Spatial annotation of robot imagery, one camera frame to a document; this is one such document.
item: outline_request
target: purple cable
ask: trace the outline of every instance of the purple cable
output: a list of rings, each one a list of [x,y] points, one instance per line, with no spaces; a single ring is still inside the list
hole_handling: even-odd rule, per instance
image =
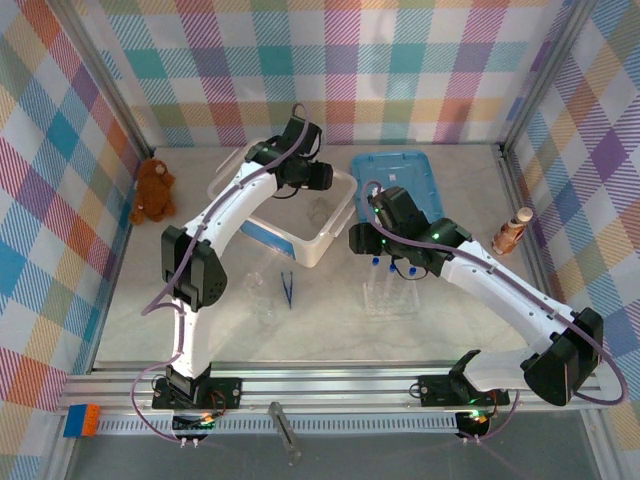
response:
[[[379,225],[375,221],[375,218],[373,217],[373,214],[371,213],[371,209],[370,208],[366,208],[367,205],[369,205],[369,201],[367,200],[367,193],[366,192],[367,192],[369,186],[371,186],[371,185],[373,185],[375,187],[378,187],[378,191],[382,191],[382,184],[380,184],[380,182],[377,182],[376,180],[369,180],[367,183],[364,184],[364,186],[360,190],[360,201],[362,202],[362,205],[365,206],[364,212],[365,212],[365,215],[367,216],[367,220],[382,235],[384,235],[385,237],[387,237],[387,238],[389,238],[391,240],[395,240],[396,242],[400,242],[400,243],[403,243],[405,245],[409,245],[411,247],[429,248],[429,249],[432,249],[432,250],[439,250],[439,251],[443,251],[443,252],[453,253],[454,255],[466,258],[467,260],[471,260],[476,265],[478,265],[479,267],[481,267],[481,268],[483,268],[485,270],[489,270],[489,269],[492,268],[492,265],[490,263],[486,262],[484,259],[476,257],[475,255],[473,255],[473,254],[471,254],[469,252],[465,252],[464,250],[459,250],[457,248],[449,247],[449,246],[446,246],[446,245],[440,245],[440,244],[437,244],[437,243],[418,242],[416,240],[410,240],[408,238],[399,237],[398,235],[394,235],[393,233],[385,230],[381,225]],[[553,307],[547,305],[544,300],[540,300],[534,294],[529,292],[526,288],[524,288],[518,282],[513,280],[509,275],[504,273],[500,268],[493,269],[493,274],[496,275],[497,277],[499,277],[500,279],[502,279],[505,283],[510,285],[513,289],[518,291],[520,294],[522,294],[525,298],[527,298],[528,300],[533,302],[535,305],[539,306],[547,314],[552,314],[553,315],[555,313],[555,310],[553,309]],[[613,373],[616,375],[618,381],[620,382],[620,388],[622,390],[622,393],[620,394],[620,397],[617,398],[616,400],[602,400],[602,399],[599,399],[599,398],[594,398],[594,397],[590,397],[590,396],[584,395],[584,394],[582,394],[580,392],[576,392],[575,396],[578,397],[578,398],[581,398],[583,400],[587,400],[589,402],[595,403],[597,405],[605,405],[605,406],[619,405],[619,404],[625,402],[629,398],[629,387],[627,385],[627,381],[624,378],[624,375],[623,375],[622,371],[620,370],[618,365],[616,365],[616,363],[614,362],[613,358],[611,358],[611,356],[600,345],[598,345],[598,342],[596,342],[593,338],[591,338],[589,335],[587,335],[581,328],[579,328],[576,325],[574,325],[574,323],[571,320],[567,319],[566,317],[564,317],[560,313],[555,313],[555,319],[559,320],[560,323],[562,323],[565,327],[569,328],[570,330],[572,330],[573,332],[578,334],[580,336],[580,338],[582,338],[596,352],[598,352],[598,355],[600,355],[600,357],[605,362],[607,362],[609,364],[609,366],[611,367],[611,369],[613,370]]]
[[[135,410],[135,412],[138,415],[138,417],[140,417],[140,420],[142,420],[142,422],[147,427],[149,427],[153,433],[155,433],[156,435],[164,438],[165,440],[169,440],[171,442],[176,442],[176,443],[181,443],[180,440],[178,440],[177,438],[170,437],[169,435],[166,435],[166,434],[162,433],[160,430],[158,430],[153,425],[151,425],[151,423],[144,417],[144,415],[142,415],[142,412],[140,411],[140,409],[136,405],[136,401],[135,401],[136,386],[138,385],[138,382],[140,382],[142,377],[144,377],[147,373],[149,373],[149,372],[151,372],[153,370],[156,370],[158,368],[162,368],[162,367],[164,367],[166,365],[172,364],[173,362],[178,360],[178,358],[180,358],[180,356],[183,353],[182,349],[184,347],[184,316],[185,316],[184,308],[182,306],[179,307],[176,304],[171,303],[171,302],[160,303],[160,300],[162,300],[162,298],[164,298],[165,295],[167,295],[167,294],[169,294],[170,292],[173,291],[173,287],[175,286],[176,282],[178,281],[178,279],[182,275],[182,272],[186,268],[187,263],[189,262],[189,258],[191,258],[191,254],[193,253],[193,249],[196,246],[198,238],[200,238],[200,235],[204,231],[206,225],[209,223],[209,220],[211,220],[211,217],[216,212],[216,210],[218,210],[218,208],[220,208],[220,206],[222,204],[224,204],[224,202],[226,202],[231,197],[231,195],[233,195],[237,190],[243,189],[245,184],[251,182],[257,176],[262,175],[267,170],[269,170],[271,168],[275,168],[278,165],[280,165],[286,158],[288,158],[300,146],[300,144],[304,140],[305,136],[307,135],[307,130],[309,129],[309,112],[307,110],[307,107],[303,103],[296,103],[293,106],[292,110],[291,110],[291,114],[292,115],[295,115],[296,110],[298,109],[298,107],[302,107],[302,110],[304,111],[304,125],[302,126],[302,131],[300,132],[300,136],[297,138],[297,140],[294,142],[294,144],[291,146],[291,148],[289,148],[289,150],[284,152],[282,155],[280,155],[278,158],[276,158],[271,163],[268,163],[264,167],[262,167],[262,168],[256,170],[255,172],[247,175],[238,184],[233,185],[229,190],[227,190],[222,195],[220,195],[220,197],[213,203],[213,205],[211,205],[209,210],[207,210],[207,213],[204,215],[204,217],[202,219],[202,223],[198,226],[198,229],[196,230],[195,235],[191,239],[191,242],[189,243],[189,246],[187,247],[187,250],[185,251],[184,257],[182,258],[182,261],[180,262],[180,265],[178,265],[178,268],[176,269],[173,277],[171,277],[171,280],[169,280],[167,285],[165,285],[165,287],[156,296],[156,298],[154,298],[151,301],[151,303],[149,303],[149,305],[147,305],[141,312],[142,316],[146,316],[149,313],[151,313],[151,312],[153,312],[155,310],[158,310],[160,308],[173,308],[174,310],[178,311],[179,318],[180,318],[180,322],[179,322],[179,326],[178,326],[178,348],[177,348],[176,354],[173,357],[171,357],[169,360],[167,360],[166,362],[156,363],[156,364],[150,366],[149,368],[146,368],[142,372],[140,372],[138,374],[138,376],[131,383],[131,389],[129,390],[129,398],[131,399],[131,405],[133,405],[133,409]]]

